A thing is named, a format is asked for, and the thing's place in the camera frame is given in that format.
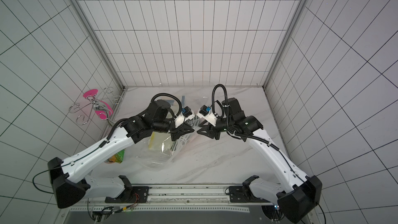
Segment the pale yellow towel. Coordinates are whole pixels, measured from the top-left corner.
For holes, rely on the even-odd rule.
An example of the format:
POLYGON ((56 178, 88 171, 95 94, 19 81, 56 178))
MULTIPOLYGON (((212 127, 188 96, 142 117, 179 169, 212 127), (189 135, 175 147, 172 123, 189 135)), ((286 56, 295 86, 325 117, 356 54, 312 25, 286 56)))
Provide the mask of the pale yellow towel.
POLYGON ((167 154, 172 152, 173 144, 170 133, 153 132, 149 140, 148 149, 167 154))

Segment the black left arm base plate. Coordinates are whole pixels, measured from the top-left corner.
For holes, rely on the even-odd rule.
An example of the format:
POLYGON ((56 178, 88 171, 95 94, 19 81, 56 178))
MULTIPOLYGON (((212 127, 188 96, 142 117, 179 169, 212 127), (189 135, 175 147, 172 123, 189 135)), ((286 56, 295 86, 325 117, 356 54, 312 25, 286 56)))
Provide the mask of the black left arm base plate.
POLYGON ((149 194, 148 186, 132 186, 129 179, 120 175, 119 178, 122 180, 124 185, 123 192, 116 198, 106 197, 105 203, 146 203, 149 194))

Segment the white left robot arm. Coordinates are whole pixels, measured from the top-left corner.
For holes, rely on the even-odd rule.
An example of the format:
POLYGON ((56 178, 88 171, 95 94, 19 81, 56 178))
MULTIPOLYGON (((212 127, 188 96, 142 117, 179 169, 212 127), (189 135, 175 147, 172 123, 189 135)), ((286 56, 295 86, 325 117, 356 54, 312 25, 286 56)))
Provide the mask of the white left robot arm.
POLYGON ((152 100, 140 114, 120 119, 109 135, 64 160, 48 162, 50 183, 58 208, 68 208, 86 198, 105 197, 110 203, 135 201, 136 190, 126 176, 95 178, 90 172, 116 153, 148 138, 153 132, 170 134, 172 141, 194 132, 188 121, 195 117, 189 107, 176 114, 165 100, 152 100))

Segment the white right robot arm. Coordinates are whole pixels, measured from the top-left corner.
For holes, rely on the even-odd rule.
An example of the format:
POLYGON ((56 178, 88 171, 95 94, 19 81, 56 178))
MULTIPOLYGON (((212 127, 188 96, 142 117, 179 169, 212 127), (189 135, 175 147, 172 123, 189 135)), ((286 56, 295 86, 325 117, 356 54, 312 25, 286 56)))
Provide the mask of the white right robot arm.
POLYGON ((308 176, 299 169, 272 141, 261 122, 254 116, 246 116, 237 99, 220 103, 223 114, 218 116, 210 106, 202 106, 197 112, 204 122, 198 134, 218 140, 225 132, 232 138, 247 142, 256 150, 278 179, 272 183, 252 176, 243 182, 245 198, 250 201, 266 200, 275 204, 289 221, 299 223, 320 203, 322 182, 317 176, 308 176))

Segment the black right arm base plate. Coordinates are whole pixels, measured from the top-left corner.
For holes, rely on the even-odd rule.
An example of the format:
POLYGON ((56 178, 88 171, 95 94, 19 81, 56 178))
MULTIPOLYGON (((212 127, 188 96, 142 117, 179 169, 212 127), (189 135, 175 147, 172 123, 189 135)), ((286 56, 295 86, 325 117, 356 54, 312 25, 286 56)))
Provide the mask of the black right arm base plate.
POLYGON ((246 179, 241 186, 230 186, 225 191, 226 195, 230 197, 231 203, 269 203, 269 201, 257 198, 253 195, 250 190, 250 184, 258 179, 259 176, 253 175, 250 178, 246 179))

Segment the green white striped towel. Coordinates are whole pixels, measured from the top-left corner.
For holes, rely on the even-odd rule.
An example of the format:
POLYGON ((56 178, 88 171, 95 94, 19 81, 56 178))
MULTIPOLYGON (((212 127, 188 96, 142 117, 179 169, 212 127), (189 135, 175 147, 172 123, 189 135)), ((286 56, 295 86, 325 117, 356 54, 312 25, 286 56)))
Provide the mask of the green white striped towel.
POLYGON ((177 141, 174 142, 171 149, 172 155, 176 155, 178 152, 180 152, 195 137, 195 135, 197 135, 197 130, 199 129, 200 121, 198 119, 194 119, 194 120, 189 120, 187 123, 192 127, 194 131, 189 134, 183 135, 177 141))

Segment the clear plastic vacuum bag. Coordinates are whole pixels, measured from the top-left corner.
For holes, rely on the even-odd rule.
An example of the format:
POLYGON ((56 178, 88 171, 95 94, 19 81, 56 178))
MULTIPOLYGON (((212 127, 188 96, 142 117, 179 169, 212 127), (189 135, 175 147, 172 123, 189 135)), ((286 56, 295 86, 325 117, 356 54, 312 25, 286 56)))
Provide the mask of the clear plastic vacuum bag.
POLYGON ((156 100, 164 100, 171 106, 171 111, 177 114, 179 108, 181 113, 172 124, 171 131, 153 131, 152 134, 140 141, 137 146, 128 149, 128 158, 137 162, 147 170, 159 171, 171 163, 178 153, 190 141, 197 137, 200 120, 196 111, 202 106, 210 103, 210 98, 197 92, 196 88, 181 89, 173 94, 175 97, 159 96, 156 100))

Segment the blue and beige towel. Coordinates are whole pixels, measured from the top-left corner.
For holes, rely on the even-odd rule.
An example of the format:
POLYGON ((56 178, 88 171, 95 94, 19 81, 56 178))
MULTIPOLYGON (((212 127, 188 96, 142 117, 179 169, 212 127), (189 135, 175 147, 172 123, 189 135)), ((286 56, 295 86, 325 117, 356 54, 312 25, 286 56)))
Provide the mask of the blue and beige towel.
MULTIPOLYGON (((186 107, 186 97, 184 95, 177 95, 176 98, 180 100, 182 108, 186 107)), ((178 102, 175 99, 168 97, 166 101, 171 105, 171 109, 174 111, 179 109, 178 102)))

